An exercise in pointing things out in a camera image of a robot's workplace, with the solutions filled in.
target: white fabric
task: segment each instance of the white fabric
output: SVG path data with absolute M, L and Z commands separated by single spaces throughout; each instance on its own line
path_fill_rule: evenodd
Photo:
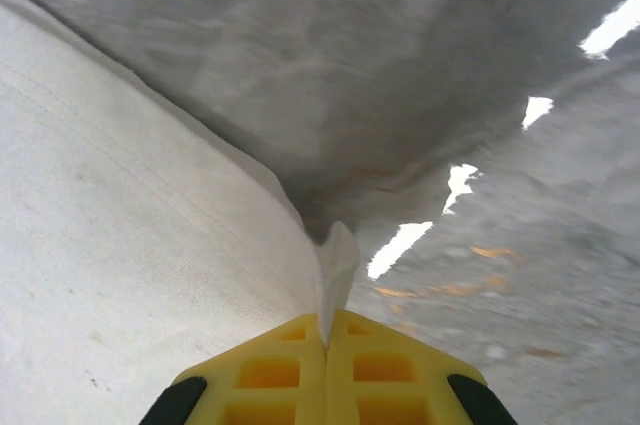
M 268 170 L 25 0 L 0 111 L 0 423 L 135 424 L 184 368 L 345 305 L 343 226 L 323 269 Z

